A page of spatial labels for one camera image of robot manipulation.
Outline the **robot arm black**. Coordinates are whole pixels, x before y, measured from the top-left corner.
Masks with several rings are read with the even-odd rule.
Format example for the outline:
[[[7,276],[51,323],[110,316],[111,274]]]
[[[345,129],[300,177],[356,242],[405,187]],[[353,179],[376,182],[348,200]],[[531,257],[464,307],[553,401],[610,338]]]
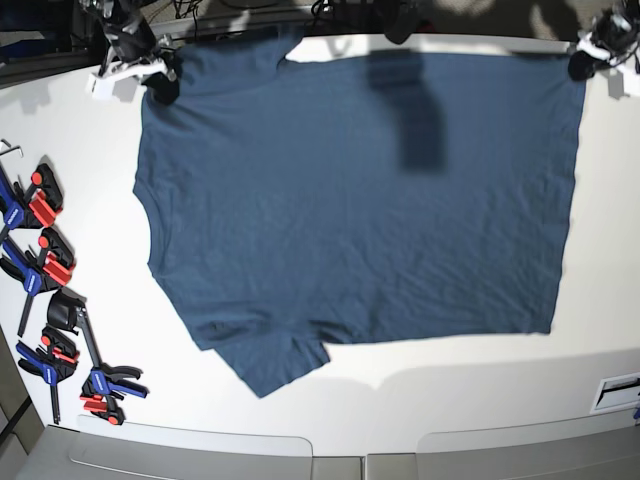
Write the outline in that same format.
[[[89,75],[88,92],[96,100],[114,97],[125,82],[142,85],[163,105],[179,95],[172,39],[158,38],[144,17],[140,1],[81,1],[81,9],[99,24],[107,43],[97,72]]]

